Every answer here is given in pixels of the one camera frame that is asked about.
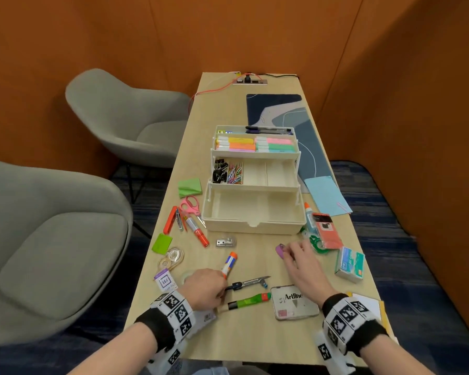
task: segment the green card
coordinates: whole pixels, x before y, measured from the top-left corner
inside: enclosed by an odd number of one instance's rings
[[[200,179],[197,177],[188,180],[181,180],[178,183],[178,186],[180,198],[190,195],[201,195]]]
[[[169,249],[170,243],[172,242],[172,237],[165,235],[163,233],[158,234],[158,238],[153,243],[151,250],[157,252],[158,254],[165,255]]]

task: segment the red cable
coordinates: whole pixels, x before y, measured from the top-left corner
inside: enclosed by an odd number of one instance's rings
[[[239,79],[240,77],[242,76],[245,76],[245,75],[252,75],[251,73],[247,72],[247,73],[242,73],[241,75],[235,77],[233,80],[237,80]],[[259,80],[262,80],[262,78],[259,76],[259,75],[256,75]],[[209,89],[209,90],[206,90],[206,91],[201,91],[201,92],[197,92],[195,93],[192,97],[191,97],[191,100],[189,100],[189,104],[188,104],[188,114],[191,112],[191,104],[192,102],[194,101],[194,98],[199,95],[199,94],[202,94],[202,93],[208,93],[208,92],[217,92],[217,91],[220,91],[220,90],[223,90],[223,89],[226,89],[227,87],[229,87],[231,84],[233,84],[233,80],[231,80],[228,84],[226,84],[225,86],[221,87],[221,88],[217,88],[217,89]]]

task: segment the hand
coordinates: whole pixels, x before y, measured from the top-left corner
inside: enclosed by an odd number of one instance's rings
[[[289,243],[283,249],[283,260],[295,286],[320,309],[327,298],[338,293],[326,278],[308,239]]]
[[[187,277],[178,291],[193,310],[208,310],[220,305],[226,287],[227,281],[222,272],[204,268]]]

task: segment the black cable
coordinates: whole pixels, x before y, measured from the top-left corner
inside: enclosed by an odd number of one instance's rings
[[[259,76],[265,75],[265,76],[271,76],[271,77],[288,77],[288,76],[291,76],[291,77],[296,77],[297,79],[300,80],[300,77],[298,75],[271,75],[270,73],[258,73],[257,75],[259,75]]]

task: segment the blue carpet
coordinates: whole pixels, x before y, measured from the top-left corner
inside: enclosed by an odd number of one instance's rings
[[[445,292],[417,252],[417,244],[396,217],[368,172],[352,162],[332,168],[351,219],[400,344],[438,375],[469,375],[469,331]],[[144,176],[133,168],[134,188]],[[134,218],[148,232],[155,226],[170,171],[151,174],[137,203]],[[126,176],[113,181],[128,195]],[[76,322],[90,333],[112,338],[124,327],[149,241],[134,231],[112,281]],[[100,347],[66,333],[26,345],[0,347],[0,375],[64,375]]]

